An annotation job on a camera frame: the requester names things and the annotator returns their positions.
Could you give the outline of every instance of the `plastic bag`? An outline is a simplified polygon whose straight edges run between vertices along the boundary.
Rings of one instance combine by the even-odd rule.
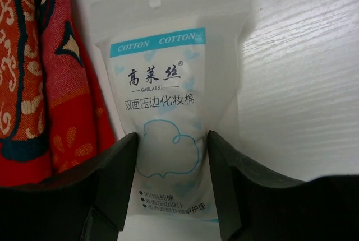
[[[130,215],[215,221],[206,134],[238,88],[249,0],[102,0],[91,37],[121,125],[140,136]]]

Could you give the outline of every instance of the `blue label strip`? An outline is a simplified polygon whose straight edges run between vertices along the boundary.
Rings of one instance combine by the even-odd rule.
[[[204,27],[115,43],[111,45],[110,58],[154,49],[201,44],[206,44]]]

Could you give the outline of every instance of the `red cloth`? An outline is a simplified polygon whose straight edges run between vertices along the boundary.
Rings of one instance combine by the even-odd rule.
[[[70,0],[0,5],[0,186],[36,183],[115,142]]]

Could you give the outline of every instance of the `tabletop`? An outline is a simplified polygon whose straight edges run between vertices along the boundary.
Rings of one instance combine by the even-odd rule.
[[[94,1],[75,3],[85,36]],[[238,96],[243,152],[302,180],[358,174],[359,0],[252,0],[249,20]],[[121,136],[103,61],[88,38],[86,42]],[[152,223],[156,227],[165,221]],[[151,223],[130,219],[128,224],[134,232],[138,225],[149,235],[153,232]],[[189,240],[201,240],[195,226],[183,227]],[[173,229],[172,236],[183,234],[179,229],[183,228]],[[208,240],[219,240],[218,228],[210,227],[209,233]],[[149,235],[127,238],[152,240]]]

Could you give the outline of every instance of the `white table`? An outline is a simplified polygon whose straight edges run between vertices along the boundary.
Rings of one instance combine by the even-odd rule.
[[[85,35],[93,1],[77,0]],[[359,0],[252,0],[251,20],[238,97],[243,152],[303,180],[359,173]],[[103,61],[88,47],[120,136]],[[218,228],[207,232],[219,240]],[[130,218],[119,240],[184,234],[202,240],[195,224]]]

